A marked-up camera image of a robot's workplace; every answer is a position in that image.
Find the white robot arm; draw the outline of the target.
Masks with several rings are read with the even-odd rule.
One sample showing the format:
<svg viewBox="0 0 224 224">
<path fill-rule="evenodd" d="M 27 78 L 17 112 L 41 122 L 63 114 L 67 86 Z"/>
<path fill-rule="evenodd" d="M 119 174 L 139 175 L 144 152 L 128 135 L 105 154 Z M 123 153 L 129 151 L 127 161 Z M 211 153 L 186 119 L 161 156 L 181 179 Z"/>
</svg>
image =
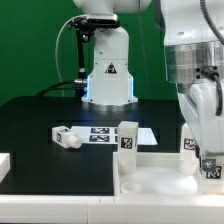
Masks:
<svg viewBox="0 0 224 224">
<path fill-rule="evenodd" d="M 224 166 L 224 0 L 73 0 L 95 36 L 94 67 L 82 100 L 98 107 L 137 101 L 128 72 L 129 36 L 120 13 L 154 3 L 164 24 L 166 79 L 177 88 L 203 171 Z"/>
</svg>

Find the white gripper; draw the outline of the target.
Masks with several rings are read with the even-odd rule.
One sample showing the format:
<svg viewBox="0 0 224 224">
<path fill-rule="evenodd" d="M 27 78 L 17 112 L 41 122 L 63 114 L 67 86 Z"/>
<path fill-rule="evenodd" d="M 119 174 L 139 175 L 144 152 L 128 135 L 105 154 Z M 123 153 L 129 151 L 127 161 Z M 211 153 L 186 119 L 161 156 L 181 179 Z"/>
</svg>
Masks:
<svg viewBox="0 0 224 224">
<path fill-rule="evenodd" d="M 216 115 L 216 85 L 211 81 L 193 84 L 188 94 L 178 94 L 182 115 L 200 148 L 202 170 L 213 172 L 216 158 L 224 155 L 224 107 Z"/>
</svg>

